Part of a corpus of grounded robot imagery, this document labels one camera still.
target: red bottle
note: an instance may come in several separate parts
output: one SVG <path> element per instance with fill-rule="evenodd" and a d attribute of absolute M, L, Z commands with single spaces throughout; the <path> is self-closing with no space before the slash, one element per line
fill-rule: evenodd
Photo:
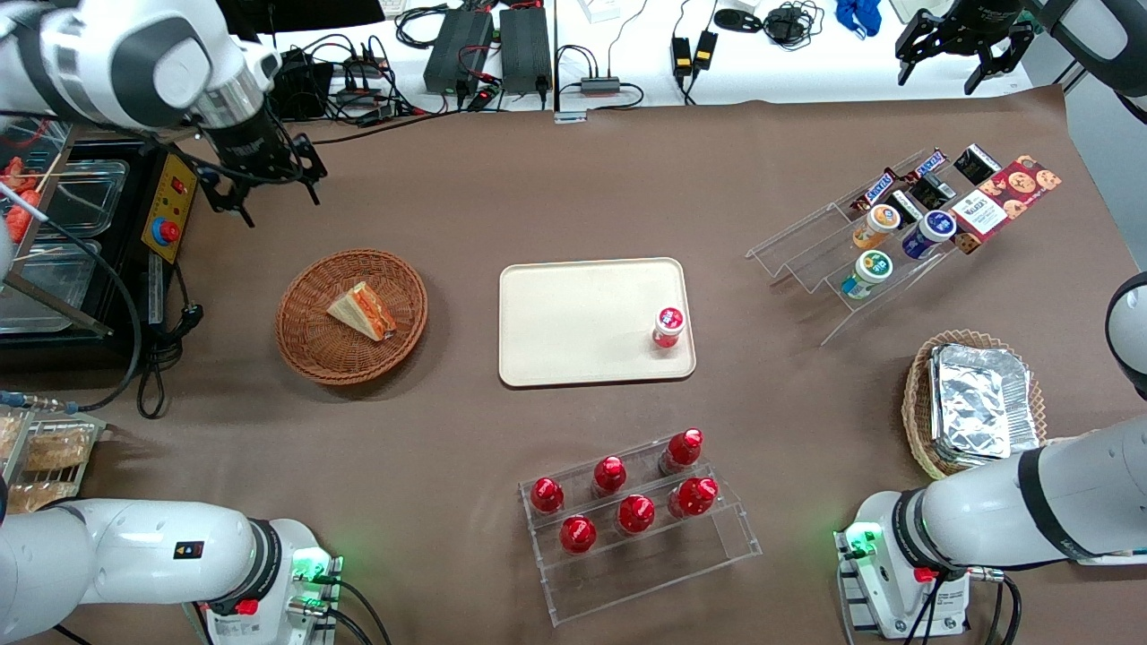
<path fill-rule="evenodd" d="M 533 488 L 530 490 L 530 504 L 533 504 L 533 507 L 539 513 L 546 515 L 556 513 L 561 511 L 564 502 L 565 494 L 562 492 L 562 487 L 554 480 L 541 477 L 533 482 Z"/>
<path fill-rule="evenodd" d="M 713 505 L 717 494 L 711 477 L 689 477 L 669 494 L 669 513 L 678 520 L 701 515 Z"/>
<path fill-rule="evenodd" d="M 695 464 L 701 458 L 701 444 L 704 441 L 704 435 L 697 428 L 673 435 L 665 446 L 665 452 L 661 454 L 662 474 L 676 475 Z"/>
<path fill-rule="evenodd" d="M 625 484 L 625 464 L 617 457 L 606 457 L 593 469 L 594 497 L 609 497 Z"/>
<path fill-rule="evenodd" d="M 617 506 L 617 530 L 633 536 L 653 524 L 654 504 L 643 495 L 631 495 Z"/>
<path fill-rule="evenodd" d="M 559 534 L 559 538 L 562 541 L 562 549 L 567 553 L 577 555 L 578 553 L 585 553 L 593 546 L 593 543 L 598 539 L 598 529 L 585 516 L 574 515 L 572 518 L 565 518 L 565 521 L 562 522 L 562 530 Z"/>

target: yellow control panel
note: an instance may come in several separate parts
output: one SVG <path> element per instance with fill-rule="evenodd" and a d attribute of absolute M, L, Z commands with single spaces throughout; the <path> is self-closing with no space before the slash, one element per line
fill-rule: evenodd
<path fill-rule="evenodd" d="M 187 215 L 192 210 L 197 186 L 195 172 L 175 155 L 167 155 L 140 238 L 169 264 L 174 263 L 179 254 L 179 243 L 184 240 Z"/>

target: blue cloth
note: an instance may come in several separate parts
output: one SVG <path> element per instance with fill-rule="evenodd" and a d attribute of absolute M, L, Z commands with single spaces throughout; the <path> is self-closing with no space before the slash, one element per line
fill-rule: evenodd
<path fill-rule="evenodd" d="M 852 31 L 876 36 L 880 32 L 880 9 L 876 5 L 880 0 L 837 0 L 836 20 Z"/>

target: basket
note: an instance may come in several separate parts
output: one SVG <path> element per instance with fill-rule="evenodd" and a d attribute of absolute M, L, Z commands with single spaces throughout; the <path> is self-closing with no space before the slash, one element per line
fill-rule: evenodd
<path fill-rule="evenodd" d="M 908 445 L 912 448 L 912 456 L 915 457 L 920 467 L 924 469 L 934 480 L 954 475 L 967 466 L 949 464 L 942 460 L 931 444 L 931 375 L 928 370 L 928 362 L 931 359 L 931 350 L 935 347 L 949 343 L 958 343 L 976 349 L 1006 349 L 1015 355 L 1021 362 L 1023 358 L 1015 353 L 1006 343 L 969 329 L 949 331 L 933 336 L 916 352 L 908 367 L 908 379 L 904 386 L 904 405 L 900 413 L 904 417 L 904 429 L 908 435 Z M 1044 412 L 1044 393 L 1039 389 L 1039 383 L 1035 376 L 1028 389 L 1028 404 L 1031 406 L 1031 418 L 1036 422 L 1036 436 L 1043 445 L 1047 442 L 1047 419 Z"/>
<path fill-rule="evenodd" d="M 395 317 L 398 329 L 372 341 L 327 313 L 354 285 L 366 281 Z M 275 316 L 279 353 L 291 370 L 326 386 L 376 379 L 414 349 L 427 322 L 422 279 L 397 256 L 351 249 L 307 266 L 287 288 Z"/>

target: aluminum foil container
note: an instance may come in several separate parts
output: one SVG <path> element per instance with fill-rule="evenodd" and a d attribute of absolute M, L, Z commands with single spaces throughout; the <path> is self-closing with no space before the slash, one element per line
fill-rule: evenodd
<path fill-rule="evenodd" d="M 978 466 L 1039 445 L 1028 403 L 1031 374 L 1004 349 L 933 349 L 933 446 L 941 459 Z"/>

